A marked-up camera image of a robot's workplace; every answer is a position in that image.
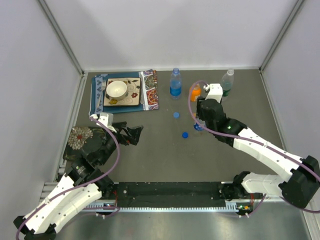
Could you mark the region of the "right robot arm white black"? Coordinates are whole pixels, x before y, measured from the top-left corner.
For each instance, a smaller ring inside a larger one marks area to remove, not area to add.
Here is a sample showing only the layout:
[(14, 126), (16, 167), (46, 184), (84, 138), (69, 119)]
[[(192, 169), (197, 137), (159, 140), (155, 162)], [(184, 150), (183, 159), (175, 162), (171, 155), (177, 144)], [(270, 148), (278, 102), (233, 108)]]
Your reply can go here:
[(239, 198), (259, 193), (275, 195), (304, 209), (320, 188), (320, 165), (316, 158), (290, 154), (259, 137), (244, 123), (227, 117), (215, 99), (200, 97), (196, 115), (214, 137), (255, 158), (274, 171), (274, 175), (243, 171), (233, 179), (233, 192)]

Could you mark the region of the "orange juice bottle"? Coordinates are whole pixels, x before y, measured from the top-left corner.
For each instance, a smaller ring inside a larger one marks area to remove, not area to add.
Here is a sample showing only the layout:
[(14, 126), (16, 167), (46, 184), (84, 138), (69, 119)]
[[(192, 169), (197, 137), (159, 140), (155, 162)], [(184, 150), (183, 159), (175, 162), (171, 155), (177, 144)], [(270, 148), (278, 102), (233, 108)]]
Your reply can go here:
[(191, 102), (196, 102), (198, 97), (200, 97), (202, 93), (202, 89), (199, 84), (196, 84), (195, 87), (191, 87), (189, 91), (191, 93), (191, 96), (190, 96)]

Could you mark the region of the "blue liquid bottle blue cap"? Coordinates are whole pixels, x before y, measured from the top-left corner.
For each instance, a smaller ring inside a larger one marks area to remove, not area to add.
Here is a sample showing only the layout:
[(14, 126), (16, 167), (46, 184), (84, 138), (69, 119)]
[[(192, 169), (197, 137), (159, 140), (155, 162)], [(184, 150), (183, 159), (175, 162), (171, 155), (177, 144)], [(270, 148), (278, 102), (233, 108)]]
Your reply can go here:
[(177, 67), (172, 70), (169, 92), (173, 99), (178, 99), (182, 93), (182, 76), (179, 68)]

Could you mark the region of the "clear bottle green label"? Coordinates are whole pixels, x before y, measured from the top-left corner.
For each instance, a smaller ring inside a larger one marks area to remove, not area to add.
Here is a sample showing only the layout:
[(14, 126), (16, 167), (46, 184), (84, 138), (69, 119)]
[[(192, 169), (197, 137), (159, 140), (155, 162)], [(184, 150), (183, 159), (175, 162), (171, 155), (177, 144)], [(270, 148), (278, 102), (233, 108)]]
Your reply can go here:
[(220, 81), (220, 86), (222, 87), (222, 97), (223, 98), (225, 98), (229, 95), (229, 93), (233, 87), (234, 74), (235, 74), (235, 71), (233, 69), (228, 69)]

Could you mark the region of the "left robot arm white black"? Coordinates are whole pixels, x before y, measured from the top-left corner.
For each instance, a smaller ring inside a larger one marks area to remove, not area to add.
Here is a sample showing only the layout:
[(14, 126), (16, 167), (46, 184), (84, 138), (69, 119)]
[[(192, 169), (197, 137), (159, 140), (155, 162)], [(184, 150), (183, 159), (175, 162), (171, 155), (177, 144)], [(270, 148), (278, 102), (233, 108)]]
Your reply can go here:
[(80, 211), (100, 198), (109, 198), (114, 183), (103, 166), (120, 145), (137, 145), (143, 126), (116, 122), (108, 128), (74, 126), (63, 159), (72, 164), (54, 189), (30, 213), (13, 221), (17, 234), (26, 240), (53, 240)]

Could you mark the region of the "clear water bottle blue cap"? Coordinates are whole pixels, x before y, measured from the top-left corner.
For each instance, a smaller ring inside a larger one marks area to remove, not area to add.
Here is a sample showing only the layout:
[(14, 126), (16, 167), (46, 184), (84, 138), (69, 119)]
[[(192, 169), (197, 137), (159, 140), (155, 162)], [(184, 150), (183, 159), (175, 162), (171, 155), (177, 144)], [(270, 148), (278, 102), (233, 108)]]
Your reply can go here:
[(206, 126), (206, 123), (201, 120), (201, 119), (197, 119), (194, 124), (193, 124), (193, 128), (194, 128), (194, 135), (195, 136), (202, 136), (203, 133), (205, 132), (205, 130), (203, 129), (203, 126)]

